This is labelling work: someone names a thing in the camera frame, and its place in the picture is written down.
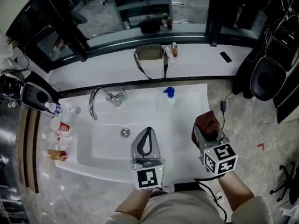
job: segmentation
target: black phone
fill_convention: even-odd
[[[232,61],[232,59],[229,58],[229,56],[223,51],[220,52],[220,55],[223,57],[223,59],[227,62],[230,63]]]

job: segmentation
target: blue bottle cap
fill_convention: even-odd
[[[174,97],[174,88],[173,87],[167,87],[166,90],[163,91],[163,93],[167,93],[168,98]]]

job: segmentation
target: forearm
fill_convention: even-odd
[[[228,199],[232,211],[254,197],[251,190],[233,171],[226,173],[223,177],[219,178],[218,181]]]
[[[152,190],[139,191],[134,189],[115,211],[126,213],[140,220],[151,194]]]

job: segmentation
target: drain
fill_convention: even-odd
[[[128,128],[126,128],[126,127],[121,130],[121,136],[123,138],[129,137],[130,134],[131,134],[130,130]]]

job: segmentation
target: bag strap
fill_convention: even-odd
[[[163,49],[163,56],[164,56],[164,61],[163,61],[163,63],[164,63],[164,78],[166,78],[166,73],[167,73],[167,69],[168,69],[168,57],[167,57],[167,54],[166,54],[166,52],[164,51],[164,49]],[[137,65],[138,69],[139,69],[143,74],[145,74],[145,72],[144,72],[144,70],[142,69],[142,67],[141,67],[141,65],[140,65],[140,63],[139,63],[139,60],[138,60],[138,58],[137,58],[136,51],[135,51],[135,53],[134,53],[134,59],[135,59],[135,62],[136,62],[136,65]]]

